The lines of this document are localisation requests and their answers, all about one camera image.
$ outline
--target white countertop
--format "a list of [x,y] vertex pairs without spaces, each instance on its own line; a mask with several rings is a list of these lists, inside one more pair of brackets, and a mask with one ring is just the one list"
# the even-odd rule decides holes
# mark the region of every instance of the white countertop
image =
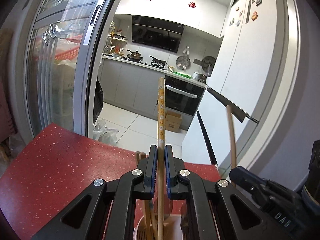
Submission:
[[121,59],[121,58],[110,57],[110,56],[104,56],[104,55],[102,55],[102,58],[107,58],[107,59],[111,59],[111,60],[116,60],[116,61],[125,62],[125,63],[128,63],[128,64],[137,65],[137,66],[140,66],[140,67],[149,68],[149,69],[152,69],[152,70],[155,70],[155,71],[159,71],[159,72],[165,73],[165,74],[168,75],[168,76],[172,76],[172,77],[174,77],[174,78],[177,78],[177,79],[183,80],[183,81],[185,81],[185,82],[194,84],[194,85],[196,85],[196,86],[198,86],[198,87],[203,87],[203,88],[206,88],[206,87],[207,87],[207,85],[204,84],[204,83],[201,83],[201,82],[196,81],[196,80],[194,80],[194,79],[190,79],[190,78],[186,78],[186,77],[177,75],[177,74],[175,74],[175,73],[172,73],[172,72],[169,71],[169,70],[164,70],[164,69],[156,68],[156,67],[153,67],[153,66],[150,66],[150,65],[146,65],[146,64],[143,64],[143,63],[134,62],[134,61],[130,61],[130,60],[126,60],[126,59]]

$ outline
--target cardboard box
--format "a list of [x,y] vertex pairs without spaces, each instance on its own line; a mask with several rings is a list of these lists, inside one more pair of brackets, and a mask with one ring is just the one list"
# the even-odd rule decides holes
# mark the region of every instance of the cardboard box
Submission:
[[172,132],[178,132],[182,122],[181,114],[167,111],[165,114],[165,129]]

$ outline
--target door handle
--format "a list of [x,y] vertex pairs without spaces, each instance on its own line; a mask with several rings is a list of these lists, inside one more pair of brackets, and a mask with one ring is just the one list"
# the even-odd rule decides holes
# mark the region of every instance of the door handle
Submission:
[[87,32],[86,32],[86,34],[84,36],[83,45],[89,45],[94,24],[96,23],[96,20],[97,20],[97,18],[99,16],[99,13],[100,13],[100,10],[101,10],[101,7],[102,7],[104,1],[105,0],[98,0],[97,5],[94,8],[93,14],[92,14],[91,19],[90,19],[90,24],[89,24]]
[[180,94],[180,95],[184,95],[184,96],[189,97],[189,98],[197,98],[197,97],[198,97],[197,95],[194,95],[194,94],[185,92],[185,91],[183,91],[183,90],[180,90],[180,89],[171,87],[171,86],[169,86],[169,85],[166,85],[165,87],[166,87],[168,90],[172,91],[172,92],[175,92],[175,93]]

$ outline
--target red speckled tabletop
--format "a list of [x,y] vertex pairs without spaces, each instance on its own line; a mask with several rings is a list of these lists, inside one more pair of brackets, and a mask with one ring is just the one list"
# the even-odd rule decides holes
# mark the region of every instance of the red speckled tabletop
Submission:
[[[203,179],[219,179],[213,165],[185,166]],[[51,124],[0,178],[0,208],[21,240],[29,240],[93,180],[119,179],[135,168],[133,152]],[[139,202],[136,222],[142,216]],[[173,213],[179,214],[180,208],[175,204]]]

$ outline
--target tiled backsplash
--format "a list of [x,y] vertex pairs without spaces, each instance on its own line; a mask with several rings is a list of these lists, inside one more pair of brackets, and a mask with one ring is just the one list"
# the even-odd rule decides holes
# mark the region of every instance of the tiled backsplash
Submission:
[[119,26],[117,26],[117,29],[122,29],[122,35],[126,36],[126,38],[129,40],[127,43],[126,49],[129,49],[133,52],[138,50],[139,53],[141,53],[141,57],[143,57],[143,61],[142,61],[143,63],[147,62],[147,64],[150,64],[152,61],[152,58],[150,56],[153,56],[157,59],[165,60],[169,65],[174,66],[175,71],[182,71],[176,67],[176,59],[177,57],[182,55],[182,52],[185,49],[185,47],[189,46],[190,47],[189,58],[191,61],[191,67],[185,70],[185,73],[188,73],[190,75],[192,75],[193,72],[195,71],[198,71],[199,73],[203,73],[201,66],[193,63],[194,59],[196,58],[198,60],[202,60],[205,56],[212,56],[217,58],[217,55],[221,46],[221,41],[222,41],[220,40],[220,42],[214,43],[212,41],[208,41],[204,39],[203,37],[200,37],[191,33],[186,33],[184,31],[180,41],[179,48],[178,48],[178,53],[174,53],[174,52],[169,52],[167,50],[154,48],[151,46],[132,43],[131,26],[132,26],[131,21],[122,19],[120,21]]

